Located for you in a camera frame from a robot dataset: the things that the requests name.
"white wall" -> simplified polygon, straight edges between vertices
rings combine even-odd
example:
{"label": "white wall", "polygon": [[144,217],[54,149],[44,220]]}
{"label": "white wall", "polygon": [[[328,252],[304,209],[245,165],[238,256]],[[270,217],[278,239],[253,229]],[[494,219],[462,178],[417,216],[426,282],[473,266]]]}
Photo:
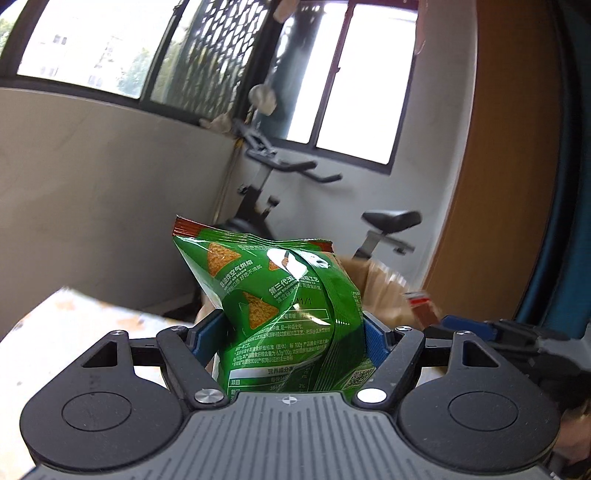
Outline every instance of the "white wall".
{"label": "white wall", "polygon": [[63,285],[142,308],[188,293],[176,214],[208,222],[233,142],[133,109],[0,89],[0,339]]}
{"label": "white wall", "polygon": [[[342,172],[344,179],[323,186],[274,173],[261,197],[281,199],[269,216],[276,236],[330,239],[341,255],[352,255],[363,242],[369,228],[361,220],[365,210],[420,210],[423,223],[399,235],[417,247],[415,253],[401,257],[385,245],[375,253],[415,285],[422,283],[433,256],[466,145],[476,74],[475,0],[429,0],[425,32],[392,174],[317,159],[319,173]],[[302,155],[284,151],[281,158],[300,160]],[[226,215],[240,199],[234,187],[257,168],[249,160],[237,164]]]}

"metal window grille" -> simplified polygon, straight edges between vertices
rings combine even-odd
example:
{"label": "metal window grille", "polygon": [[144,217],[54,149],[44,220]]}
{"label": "metal window grille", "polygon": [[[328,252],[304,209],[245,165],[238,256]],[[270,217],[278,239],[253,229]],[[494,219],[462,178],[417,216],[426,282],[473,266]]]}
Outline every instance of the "metal window grille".
{"label": "metal window grille", "polygon": [[260,0],[203,0],[164,103],[207,118],[230,111],[266,14]]}

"tortilla chip image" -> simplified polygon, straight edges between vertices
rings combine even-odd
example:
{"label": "tortilla chip image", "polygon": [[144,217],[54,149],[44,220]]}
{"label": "tortilla chip image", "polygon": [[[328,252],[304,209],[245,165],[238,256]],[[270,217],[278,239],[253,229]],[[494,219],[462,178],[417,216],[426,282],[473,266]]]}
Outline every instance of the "tortilla chip image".
{"label": "tortilla chip image", "polygon": [[279,313],[279,309],[273,305],[269,305],[245,291],[242,293],[248,301],[248,323],[252,330],[268,322]]}
{"label": "tortilla chip image", "polygon": [[221,269],[241,256],[223,245],[211,242],[207,250],[207,270],[215,277]]}

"bike handlebar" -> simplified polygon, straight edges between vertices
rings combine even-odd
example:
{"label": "bike handlebar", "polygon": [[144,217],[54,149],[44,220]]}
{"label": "bike handlebar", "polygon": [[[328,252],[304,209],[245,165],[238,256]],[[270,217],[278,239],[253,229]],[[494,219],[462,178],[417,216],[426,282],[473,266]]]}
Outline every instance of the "bike handlebar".
{"label": "bike handlebar", "polygon": [[311,170],[312,168],[316,168],[318,165],[314,160],[306,160],[296,163],[279,162],[272,160],[268,155],[257,152],[252,148],[246,149],[245,154],[248,158],[262,163],[273,170],[278,170],[285,173],[296,171],[303,174],[305,170]]}
{"label": "bike handlebar", "polygon": [[314,180],[317,183],[333,183],[334,181],[343,180],[343,175],[340,173],[328,175],[327,177],[321,177],[320,175],[316,175],[316,173],[312,173],[310,171],[301,171],[299,173],[304,177]]}

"blue object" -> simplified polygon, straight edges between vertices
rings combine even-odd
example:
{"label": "blue object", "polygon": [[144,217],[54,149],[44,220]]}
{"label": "blue object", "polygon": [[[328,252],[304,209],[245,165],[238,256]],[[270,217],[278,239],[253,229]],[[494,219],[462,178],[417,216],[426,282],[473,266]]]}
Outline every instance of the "blue object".
{"label": "blue object", "polygon": [[563,124],[554,202],[516,320],[581,338],[591,316],[591,24],[554,2]]}
{"label": "blue object", "polygon": [[229,322],[223,310],[214,310],[202,320],[202,323],[203,328],[197,332],[193,355],[205,367],[223,347],[228,335]]}
{"label": "blue object", "polygon": [[390,328],[373,315],[365,313],[363,314],[363,329],[365,331],[365,350],[374,367],[377,368],[386,360],[391,351],[386,336]]}
{"label": "blue object", "polygon": [[441,321],[441,326],[450,330],[469,330],[477,334],[485,342],[492,342],[496,339],[497,331],[488,323],[476,322],[474,320],[447,315]]}

